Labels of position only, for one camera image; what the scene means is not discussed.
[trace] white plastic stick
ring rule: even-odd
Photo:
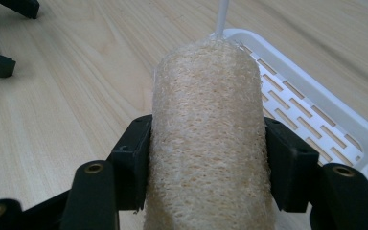
[[[219,12],[217,18],[217,27],[215,29],[216,38],[222,38],[223,29],[225,27],[226,13],[228,12],[229,0],[220,0]]]

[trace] light wooden surface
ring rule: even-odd
[[[40,0],[37,20],[0,6],[0,198],[23,208],[70,188],[75,169],[105,159],[130,121],[151,113],[152,70],[174,47],[215,29],[219,0]],[[368,120],[368,1],[233,0],[245,28]],[[279,229],[307,229],[279,214]],[[123,229],[143,214],[122,213]]]

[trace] fibrous texture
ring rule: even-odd
[[[168,54],[154,84],[145,229],[272,229],[254,59],[203,40]]]

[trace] white plastic tray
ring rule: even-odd
[[[341,163],[368,179],[368,122],[259,35],[227,29],[262,74],[264,115],[287,125],[320,153],[320,164]]]

